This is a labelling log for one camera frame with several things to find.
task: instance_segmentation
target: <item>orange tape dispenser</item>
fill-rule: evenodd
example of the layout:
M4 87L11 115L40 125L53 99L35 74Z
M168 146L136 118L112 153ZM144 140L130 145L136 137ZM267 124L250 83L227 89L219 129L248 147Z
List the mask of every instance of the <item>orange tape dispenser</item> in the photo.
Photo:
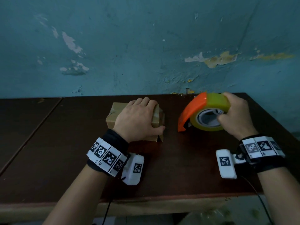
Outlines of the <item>orange tape dispenser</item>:
M223 127L217 116L227 113L230 103L227 97L218 93L203 92L196 96L183 110L178 119L178 132L183 132L187 127L194 127L205 131L218 131Z

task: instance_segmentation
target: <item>wire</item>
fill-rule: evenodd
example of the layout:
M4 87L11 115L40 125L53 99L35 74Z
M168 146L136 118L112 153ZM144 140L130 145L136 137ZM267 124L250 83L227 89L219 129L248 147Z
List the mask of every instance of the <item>wire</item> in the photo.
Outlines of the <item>wire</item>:
M261 204L262 204L262 206L263 206L263 208L264 208L264 210L265 210L265 213L267 214L267 217L268 217L268 219L269 219L271 225L274 225L274 223L272 222L272 219L271 219L271 217L270 217L270 215L269 215L269 213L268 213L268 210L267 210L267 208L266 208L266 206L265 206L263 200L261 199L260 195L258 194L258 192L256 191L256 189L254 188L254 186L253 186L253 185L248 181L248 179L246 179L244 176L241 176L241 175L240 175L240 177L242 177L243 179L245 179L245 180L249 183L249 185L251 185L251 187L254 189L256 195L258 196L258 198L259 198L259 200L260 200L260 202L261 202Z
M114 196L115 196L116 190L117 190L117 189L115 189L115 191L114 191L114 193L113 193L113 195L112 195L112 197L111 197L111 199L110 199L110 202L108 203L108 206L107 206L107 209L106 209L106 213L105 213L105 216L104 216L102 225L104 225L104 223L105 223L105 220L106 220L106 217L107 217L107 213L108 213L108 210L109 210L109 208L110 208L110 204L111 204L111 202L112 202L112 200L113 200L113 198L114 198Z

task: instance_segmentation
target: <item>cardboard box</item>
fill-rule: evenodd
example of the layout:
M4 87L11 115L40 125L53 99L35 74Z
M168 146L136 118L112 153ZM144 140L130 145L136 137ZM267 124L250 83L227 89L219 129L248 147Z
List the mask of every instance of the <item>cardboard box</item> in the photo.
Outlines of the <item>cardboard box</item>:
M107 127L109 129L114 128L116 118L121 113L121 111L126 107L127 104L128 103L125 103L125 102L114 102L112 104L110 113L106 117L106 123L107 123ZM159 108L159 104L158 104L154 108L154 112L153 112L153 116L152 116L152 126L154 128L157 128L164 124L165 124L165 114L163 113L163 110ZM159 135L159 138L161 139L161 141L163 141L163 135ZM157 141L158 136L149 136L143 140Z

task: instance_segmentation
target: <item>hand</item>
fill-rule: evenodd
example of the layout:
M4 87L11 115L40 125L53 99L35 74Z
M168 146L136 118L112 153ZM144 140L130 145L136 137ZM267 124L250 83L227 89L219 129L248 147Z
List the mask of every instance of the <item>hand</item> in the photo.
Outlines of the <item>hand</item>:
M253 126L247 101L229 92L224 92L223 95L228 98L230 108L227 114L217 117L222 127L238 140L258 134Z
M157 102L148 97L130 101L118 115L113 130L128 143L142 140L147 136L162 135L164 126L153 128L151 125L156 105Z

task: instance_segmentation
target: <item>teal painted wall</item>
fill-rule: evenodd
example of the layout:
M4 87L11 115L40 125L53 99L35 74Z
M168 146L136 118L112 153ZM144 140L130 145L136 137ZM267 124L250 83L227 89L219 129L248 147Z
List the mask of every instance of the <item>teal painted wall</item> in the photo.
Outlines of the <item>teal painted wall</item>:
M299 9L300 0L0 0L0 98L246 92L299 136ZM224 51L236 60L186 62Z

